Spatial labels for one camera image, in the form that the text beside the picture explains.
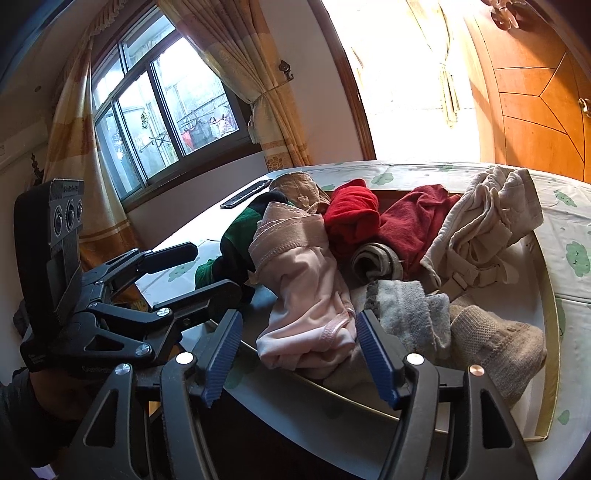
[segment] beige sock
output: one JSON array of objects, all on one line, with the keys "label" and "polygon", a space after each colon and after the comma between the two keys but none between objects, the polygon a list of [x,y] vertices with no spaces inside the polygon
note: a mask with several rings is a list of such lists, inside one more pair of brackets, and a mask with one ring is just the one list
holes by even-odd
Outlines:
[{"label": "beige sock", "polygon": [[515,405],[544,366],[547,353],[542,330],[486,312],[469,295],[453,301],[449,315],[456,367],[482,366],[509,407]]}]

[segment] wooden door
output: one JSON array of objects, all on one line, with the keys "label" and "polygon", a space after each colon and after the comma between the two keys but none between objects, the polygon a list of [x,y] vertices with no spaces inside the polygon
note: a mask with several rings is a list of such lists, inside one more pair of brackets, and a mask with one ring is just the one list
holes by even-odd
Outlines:
[{"label": "wooden door", "polygon": [[581,67],[534,11],[519,9],[521,28],[502,31],[488,7],[470,5],[466,23],[481,63],[492,67],[483,72],[493,113],[500,106],[495,161],[591,183],[591,118],[579,107],[591,83]]}]

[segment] window frame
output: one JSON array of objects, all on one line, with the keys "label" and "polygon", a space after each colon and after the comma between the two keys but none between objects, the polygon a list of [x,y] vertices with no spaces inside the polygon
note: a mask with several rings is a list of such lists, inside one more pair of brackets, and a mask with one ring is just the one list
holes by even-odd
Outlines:
[{"label": "window frame", "polygon": [[[102,105],[95,109],[93,121],[95,126],[98,125],[105,115],[112,109],[113,117],[121,137],[124,141],[124,147],[129,153],[131,163],[134,171],[138,176],[140,185],[137,189],[129,192],[126,196],[121,198],[121,203],[124,209],[129,212],[138,207],[144,202],[164,193],[165,191],[178,186],[179,184],[195,178],[213,168],[220,167],[232,161],[238,160],[247,155],[261,151],[259,144],[253,144],[248,132],[248,120],[252,114],[251,107],[247,103],[240,100],[226,85],[222,82],[223,90],[226,94],[232,113],[234,114],[238,130],[225,135],[222,138],[204,145],[190,154],[185,154],[182,139],[174,119],[167,106],[164,91],[160,85],[155,66],[152,64],[163,52],[171,47],[175,42],[183,38],[178,30],[173,30],[166,37],[164,37],[158,44],[156,44],[146,55],[142,57],[133,67],[127,68],[126,52],[123,43],[126,38],[137,29],[139,25],[146,21],[150,15],[158,10],[157,7],[150,8],[144,15],[141,15],[130,28],[127,28],[122,34],[118,34],[116,43],[103,56],[98,68],[96,69],[96,76],[94,78],[100,79],[104,74],[105,69],[113,56],[118,58],[121,63],[124,78],[121,80],[109,96],[105,99]],[[172,163],[168,167],[162,169],[156,175],[148,178],[144,172],[143,166],[139,161],[139,156],[129,134],[126,126],[123,112],[119,106],[119,98],[127,88],[129,88],[139,77],[147,73],[150,80],[150,85],[154,92],[154,97],[160,113],[162,114],[165,130],[168,132],[170,141],[172,142],[174,151],[178,157],[178,161]],[[94,95],[92,95],[92,102],[95,105]],[[105,157],[105,163],[109,170],[109,174],[116,173],[115,165],[111,165],[112,159]],[[113,179],[116,184],[121,179]]]}]

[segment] person's hand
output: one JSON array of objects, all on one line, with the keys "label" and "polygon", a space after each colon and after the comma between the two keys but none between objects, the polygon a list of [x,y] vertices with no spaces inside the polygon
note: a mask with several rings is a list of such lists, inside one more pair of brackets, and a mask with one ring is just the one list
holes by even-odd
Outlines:
[{"label": "person's hand", "polygon": [[85,390],[91,382],[72,378],[65,370],[50,368],[30,372],[35,397],[43,410],[61,420],[81,420],[92,398]]}]

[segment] curtain hook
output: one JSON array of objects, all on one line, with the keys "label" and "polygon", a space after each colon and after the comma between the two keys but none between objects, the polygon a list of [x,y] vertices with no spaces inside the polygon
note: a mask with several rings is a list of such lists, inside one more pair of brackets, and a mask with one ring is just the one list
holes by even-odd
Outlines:
[{"label": "curtain hook", "polygon": [[281,60],[281,63],[279,64],[279,69],[283,73],[285,73],[286,81],[290,82],[294,79],[294,76],[291,74],[291,66],[285,60]]}]

